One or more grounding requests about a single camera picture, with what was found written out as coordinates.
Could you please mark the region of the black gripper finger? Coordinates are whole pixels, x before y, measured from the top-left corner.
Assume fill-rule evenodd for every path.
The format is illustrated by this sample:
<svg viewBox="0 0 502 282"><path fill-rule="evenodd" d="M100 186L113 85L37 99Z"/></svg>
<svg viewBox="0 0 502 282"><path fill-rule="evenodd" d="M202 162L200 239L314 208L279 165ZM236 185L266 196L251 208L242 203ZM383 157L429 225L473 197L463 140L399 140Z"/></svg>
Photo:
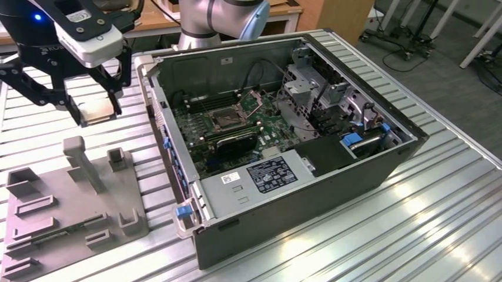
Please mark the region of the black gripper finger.
<svg viewBox="0 0 502 282"><path fill-rule="evenodd" d="M111 75L101 65L89 68L88 74L105 89L115 114L122 114L118 99L123 95L123 88L130 87L131 85L132 49L128 45L123 45L120 54L115 58L119 61L118 72L115 75Z"/></svg>
<svg viewBox="0 0 502 282"><path fill-rule="evenodd" d="M52 89L36 82L24 72L24 63L21 60L12 60L8 63L1 63L1 81L4 81L4 83L7 83L8 86L11 86L37 106L52 104L57 110L68 111L76 124L83 126L83 115L73 98L68 95L65 90L65 77L59 63L49 62L48 66Z"/></svg>

